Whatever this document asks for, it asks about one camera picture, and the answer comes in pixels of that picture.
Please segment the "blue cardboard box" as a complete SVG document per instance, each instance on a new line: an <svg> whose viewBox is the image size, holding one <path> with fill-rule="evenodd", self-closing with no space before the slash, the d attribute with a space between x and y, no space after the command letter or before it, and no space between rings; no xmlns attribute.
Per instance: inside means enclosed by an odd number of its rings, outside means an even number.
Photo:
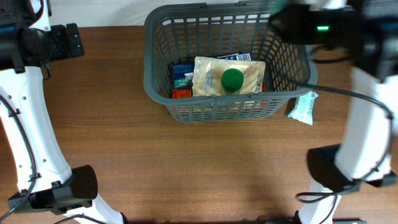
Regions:
<svg viewBox="0 0 398 224"><path fill-rule="evenodd" d="M250 53L231 54L224 56L217 56L217 59L225 60L239 60L239 61L251 61ZM188 89L192 85L193 73L195 63L194 62L182 62L173 64L171 67L172 77L174 80L174 87L176 89Z"/></svg>

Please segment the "orange spaghetti packet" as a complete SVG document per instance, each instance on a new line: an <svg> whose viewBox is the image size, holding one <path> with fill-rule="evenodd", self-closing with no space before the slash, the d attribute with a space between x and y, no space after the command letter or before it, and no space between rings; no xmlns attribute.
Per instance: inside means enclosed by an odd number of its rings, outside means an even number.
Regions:
<svg viewBox="0 0 398 224"><path fill-rule="evenodd" d="M252 93L194 97L191 90L174 90L172 99L167 109L173 118L183 123L261 119L271 112L268 108L271 101Z"/></svg>

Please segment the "beige grain bag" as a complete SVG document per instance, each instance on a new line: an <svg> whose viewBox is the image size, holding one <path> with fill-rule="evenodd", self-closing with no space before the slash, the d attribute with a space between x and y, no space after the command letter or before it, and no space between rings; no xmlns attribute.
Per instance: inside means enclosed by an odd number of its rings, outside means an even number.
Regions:
<svg viewBox="0 0 398 224"><path fill-rule="evenodd" d="M196 57L192 80L193 96L224 95L221 92L221 77L223 72L230 68L238 69L244 75L244 83L239 95L262 91L265 62Z"/></svg>

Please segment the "grey plastic shopping basket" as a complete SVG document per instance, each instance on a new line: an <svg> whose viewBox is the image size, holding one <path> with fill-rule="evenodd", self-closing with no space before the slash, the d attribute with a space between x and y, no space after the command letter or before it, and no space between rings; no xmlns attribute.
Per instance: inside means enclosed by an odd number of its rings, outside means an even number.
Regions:
<svg viewBox="0 0 398 224"><path fill-rule="evenodd" d="M311 47L287 44L267 25L276 5L275 1L171 4L151 11L144 23L147 95L183 123L262 119L291 98L305 95L307 90L297 83L318 80ZM173 98L173 65L197 56L233 53L249 53L266 64L264 92Z"/></svg>

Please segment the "green lid glass jar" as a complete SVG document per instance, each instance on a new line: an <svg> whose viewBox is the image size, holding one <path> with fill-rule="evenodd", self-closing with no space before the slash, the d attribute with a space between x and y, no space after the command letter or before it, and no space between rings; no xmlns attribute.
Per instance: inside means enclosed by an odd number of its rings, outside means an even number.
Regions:
<svg viewBox="0 0 398 224"><path fill-rule="evenodd" d="M230 68L221 77L221 92L224 95L238 95L244 83L242 71Z"/></svg>

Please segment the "white green snack pack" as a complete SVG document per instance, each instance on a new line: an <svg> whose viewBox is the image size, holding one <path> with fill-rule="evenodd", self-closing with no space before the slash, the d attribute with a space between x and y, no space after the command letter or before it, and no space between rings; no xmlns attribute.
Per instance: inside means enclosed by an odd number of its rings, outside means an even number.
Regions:
<svg viewBox="0 0 398 224"><path fill-rule="evenodd" d="M295 101L295 106L293 110L288 115L288 118L292 118L302 123L312 125L312 110L315 99L317 97L318 94L314 91L310 91L307 94L298 97Z"/></svg>

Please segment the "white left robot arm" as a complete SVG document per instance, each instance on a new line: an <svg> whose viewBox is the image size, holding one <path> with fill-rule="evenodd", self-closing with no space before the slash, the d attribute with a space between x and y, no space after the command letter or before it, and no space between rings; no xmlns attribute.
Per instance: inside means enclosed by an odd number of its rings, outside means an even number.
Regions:
<svg viewBox="0 0 398 224"><path fill-rule="evenodd" d="M45 104L50 62L84 55L78 26L51 25L50 2L1 2L1 122L17 169L9 214L51 212L64 222L126 223L99 195L92 166L71 168Z"/></svg>

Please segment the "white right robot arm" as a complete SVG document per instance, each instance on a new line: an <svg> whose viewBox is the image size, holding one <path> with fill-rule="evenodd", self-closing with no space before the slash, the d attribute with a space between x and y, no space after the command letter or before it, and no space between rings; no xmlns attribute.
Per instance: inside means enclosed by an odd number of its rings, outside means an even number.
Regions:
<svg viewBox="0 0 398 224"><path fill-rule="evenodd" d="M397 136L397 2L289 1L269 25L286 43L343 49L351 61L352 98L341 144L311 149L313 182L296 195L296 223L331 223L341 197L363 184L397 183L391 154Z"/></svg>

